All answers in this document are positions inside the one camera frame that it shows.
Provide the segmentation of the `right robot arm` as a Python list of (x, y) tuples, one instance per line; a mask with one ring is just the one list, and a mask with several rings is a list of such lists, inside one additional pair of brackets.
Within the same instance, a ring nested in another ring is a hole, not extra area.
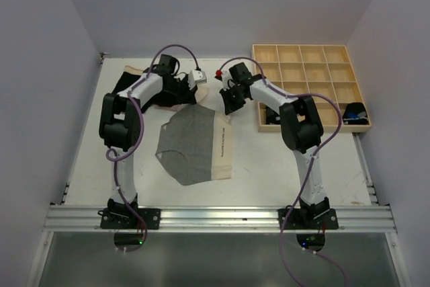
[(307, 228), (316, 227), (330, 205), (318, 152), (324, 130), (313, 98), (284, 91), (263, 75), (251, 74), (244, 63), (216, 71), (215, 78), (222, 82), (220, 94), (225, 114), (241, 109), (249, 99), (263, 103), (279, 115), (282, 140), (293, 152), (298, 167), (299, 219)]

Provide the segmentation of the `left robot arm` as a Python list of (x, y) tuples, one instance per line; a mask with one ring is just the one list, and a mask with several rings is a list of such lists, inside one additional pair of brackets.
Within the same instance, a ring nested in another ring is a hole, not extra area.
[(144, 111), (152, 105), (196, 104), (198, 84), (206, 83), (199, 65), (183, 76), (179, 68), (179, 60), (167, 54), (143, 71), (126, 67), (114, 90), (103, 97), (99, 136), (108, 149), (106, 159), (113, 163), (112, 195), (104, 213), (116, 216), (124, 228), (135, 227), (140, 219), (134, 152), (144, 134)]

